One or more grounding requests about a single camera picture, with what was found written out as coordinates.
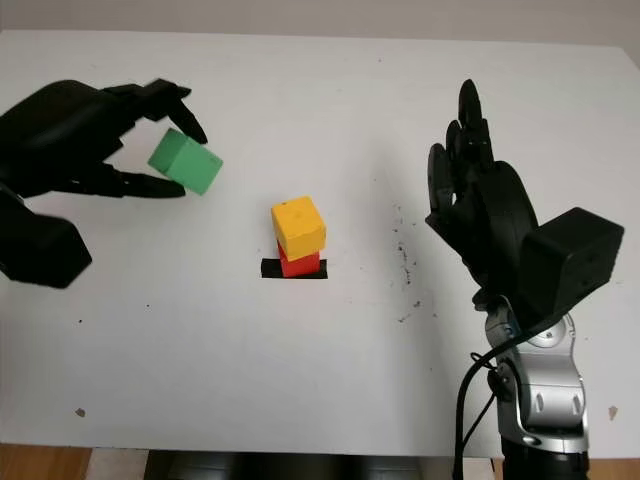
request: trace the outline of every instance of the black cable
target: black cable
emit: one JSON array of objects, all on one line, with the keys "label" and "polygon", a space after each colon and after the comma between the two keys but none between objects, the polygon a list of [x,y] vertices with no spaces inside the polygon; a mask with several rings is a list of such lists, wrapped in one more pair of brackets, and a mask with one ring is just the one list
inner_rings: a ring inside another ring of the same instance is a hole
[{"label": "black cable", "polygon": [[[471,352],[471,354],[469,356],[471,357],[471,360],[473,360],[474,362],[477,362],[482,357],[482,355],[480,355],[478,352]],[[496,369],[496,367],[494,367],[491,364],[491,362],[486,362],[483,365],[483,367],[485,367],[487,370],[495,370]],[[473,432],[476,430],[476,428],[478,428],[478,425],[480,425],[480,422],[482,421],[482,418],[485,416],[485,414],[489,410],[489,407],[491,407],[491,404],[493,403],[493,400],[495,400],[495,398],[496,398],[495,394],[492,393],[491,397],[489,398],[489,401],[482,408],[482,410],[480,411],[480,413],[476,417],[475,421],[473,422],[473,425],[471,425],[471,428],[469,428],[469,431],[467,431],[467,434],[464,436],[464,440],[462,441],[462,448],[463,449],[467,446],[467,443],[469,442],[469,439],[471,438],[471,435],[473,435]]]},{"label": "black cable", "polygon": [[467,446],[467,443],[469,442],[469,439],[471,438],[471,435],[473,435],[473,432],[475,432],[476,428],[478,428],[478,425],[480,425],[480,422],[482,421],[482,418],[485,416],[485,414],[489,410],[489,407],[491,407],[491,404],[493,403],[495,398],[496,398],[495,393],[492,393],[491,397],[489,397],[489,401],[485,404],[485,406],[482,409],[482,411],[478,414],[478,417],[476,418],[476,421],[473,422],[473,425],[471,425],[471,428],[469,429],[467,434],[464,436],[464,440],[462,440],[462,449],[463,450]]},{"label": "black cable", "polygon": [[460,382],[460,388],[458,389],[458,398],[456,400],[456,440],[455,440],[455,453],[453,461],[453,480],[464,480],[464,472],[462,468],[462,459],[464,453],[464,437],[463,437],[463,422],[464,422],[464,402],[467,396],[467,390],[469,384],[476,373],[480,371],[487,363],[490,363],[498,355],[506,352],[510,348],[515,347],[527,340],[533,338],[538,333],[548,328],[547,322],[541,322],[535,330],[522,333],[510,340],[507,340],[502,345],[498,345],[494,349],[490,350],[480,357],[471,367],[467,370],[462,382]]}]

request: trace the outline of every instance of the white table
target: white table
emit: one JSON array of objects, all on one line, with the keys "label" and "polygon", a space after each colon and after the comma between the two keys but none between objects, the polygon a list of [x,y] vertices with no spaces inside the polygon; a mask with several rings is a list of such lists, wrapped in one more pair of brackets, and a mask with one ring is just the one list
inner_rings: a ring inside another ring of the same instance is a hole
[{"label": "white table", "polygon": [[[187,85],[226,161],[202,198],[29,201],[74,222],[93,264],[64,291],[0,284],[0,441],[450,455],[468,353],[488,345],[474,283],[423,222],[425,169],[472,77],[542,221],[580,205],[627,228],[573,313],[591,455],[640,455],[640,72],[621,50],[5,31],[0,66],[0,111],[61,78]],[[140,122],[113,163],[151,173],[168,126]],[[269,208],[303,194],[329,279],[262,279]],[[469,419],[487,395],[479,379]],[[467,453],[498,454],[496,432],[491,412]]]}]

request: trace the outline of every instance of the red cube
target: red cube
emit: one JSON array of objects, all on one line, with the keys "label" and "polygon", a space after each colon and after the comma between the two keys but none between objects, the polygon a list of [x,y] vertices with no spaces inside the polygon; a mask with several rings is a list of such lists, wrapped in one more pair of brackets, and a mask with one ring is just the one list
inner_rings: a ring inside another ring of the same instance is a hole
[{"label": "red cube", "polygon": [[285,278],[297,277],[308,273],[315,273],[320,270],[320,252],[307,255],[298,260],[289,261],[287,255],[278,242],[278,253],[280,253],[280,265],[282,266],[282,276]]}]

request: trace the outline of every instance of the wooden block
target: wooden block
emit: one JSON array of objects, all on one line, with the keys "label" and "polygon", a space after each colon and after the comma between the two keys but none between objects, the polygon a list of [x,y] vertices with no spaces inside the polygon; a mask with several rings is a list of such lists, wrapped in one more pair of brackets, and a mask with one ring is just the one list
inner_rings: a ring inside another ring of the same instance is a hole
[{"label": "wooden block", "polygon": [[324,248],[327,230],[311,197],[274,205],[271,216],[278,243],[289,261],[312,255]]},{"label": "wooden block", "polygon": [[192,138],[169,129],[149,165],[171,180],[203,195],[222,168],[222,160]]},{"label": "wooden block", "polygon": [[320,270],[320,252],[312,253],[297,260],[289,260],[278,243],[278,253],[280,254],[282,276],[285,278],[316,273]]}]

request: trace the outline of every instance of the black base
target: black base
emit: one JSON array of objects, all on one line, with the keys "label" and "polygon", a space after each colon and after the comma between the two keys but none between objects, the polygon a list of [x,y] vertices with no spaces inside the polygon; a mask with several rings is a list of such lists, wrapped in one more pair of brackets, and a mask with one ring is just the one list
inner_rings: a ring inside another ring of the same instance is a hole
[{"label": "black base", "polygon": [[525,447],[502,439],[504,480],[588,480],[589,456]]}]

